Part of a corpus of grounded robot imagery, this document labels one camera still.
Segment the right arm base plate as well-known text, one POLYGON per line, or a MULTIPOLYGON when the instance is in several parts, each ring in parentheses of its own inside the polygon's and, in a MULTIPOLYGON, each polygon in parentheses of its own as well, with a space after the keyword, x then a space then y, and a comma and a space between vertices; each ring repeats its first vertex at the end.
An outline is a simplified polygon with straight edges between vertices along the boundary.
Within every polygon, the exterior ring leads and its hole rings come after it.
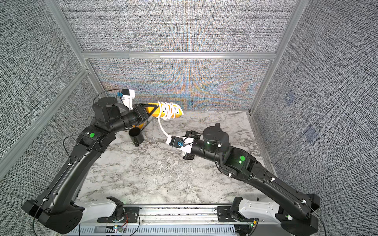
POLYGON ((219 222, 253 222, 254 217, 245 217, 241 214, 241 207, 239 204, 244 198, 235 197, 231 206, 218 206, 216 209, 216 216, 219 222))

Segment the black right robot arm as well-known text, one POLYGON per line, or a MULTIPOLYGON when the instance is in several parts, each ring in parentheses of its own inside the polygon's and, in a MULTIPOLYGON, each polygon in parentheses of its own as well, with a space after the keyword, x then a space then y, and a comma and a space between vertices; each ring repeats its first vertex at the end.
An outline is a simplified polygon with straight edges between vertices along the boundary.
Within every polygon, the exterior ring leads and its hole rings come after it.
POLYGON ((215 163, 216 168, 228 177, 246 183, 265 194, 270 202, 262 203, 236 197, 230 207, 235 221, 249 221, 252 229, 264 220, 280 225, 294 236, 310 236, 318 232, 320 220, 315 211, 320 207, 316 194, 304 194, 268 171, 247 151, 234 147, 229 135, 219 123, 205 128, 203 133, 188 131, 169 143, 182 150, 184 159, 195 156, 215 163))

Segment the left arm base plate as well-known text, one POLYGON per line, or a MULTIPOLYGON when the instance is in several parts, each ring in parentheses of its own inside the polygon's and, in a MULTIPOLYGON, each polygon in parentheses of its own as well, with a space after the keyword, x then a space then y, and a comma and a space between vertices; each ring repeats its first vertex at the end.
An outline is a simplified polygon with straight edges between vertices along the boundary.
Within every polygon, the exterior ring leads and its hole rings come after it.
POLYGON ((124 203, 112 196, 106 197, 116 205, 115 210, 108 217, 100 217, 97 223, 136 223, 139 219, 140 207, 126 206, 124 203))

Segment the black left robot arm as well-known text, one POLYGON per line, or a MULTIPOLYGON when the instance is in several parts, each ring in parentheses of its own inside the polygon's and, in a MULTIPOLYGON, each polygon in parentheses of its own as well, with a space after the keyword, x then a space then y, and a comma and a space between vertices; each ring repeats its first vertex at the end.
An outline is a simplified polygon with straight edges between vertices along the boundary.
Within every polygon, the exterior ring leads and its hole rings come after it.
POLYGON ((155 104, 135 104, 129 110, 115 97, 94 102, 95 117, 78 135, 68 160, 35 200, 23 204, 23 211, 57 233, 72 231, 85 211, 83 206, 74 203, 73 198, 89 169, 116 139, 118 132, 144 123, 158 108, 155 104))

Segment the orange power strip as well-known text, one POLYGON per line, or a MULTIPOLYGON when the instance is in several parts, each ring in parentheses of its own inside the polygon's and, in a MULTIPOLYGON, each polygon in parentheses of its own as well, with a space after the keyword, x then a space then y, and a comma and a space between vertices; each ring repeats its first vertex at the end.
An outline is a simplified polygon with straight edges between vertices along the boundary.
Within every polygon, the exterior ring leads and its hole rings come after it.
MULTIPOLYGON (((156 103, 159 105, 158 110, 158 118, 161 118, 163 120, 170 120, 174 118, 178 118, 183 116, 184 112, 182 108, 173 102, 158 102, 156 103)), ((147 110, 148 113, 153 113, 154 110, 147 110)))

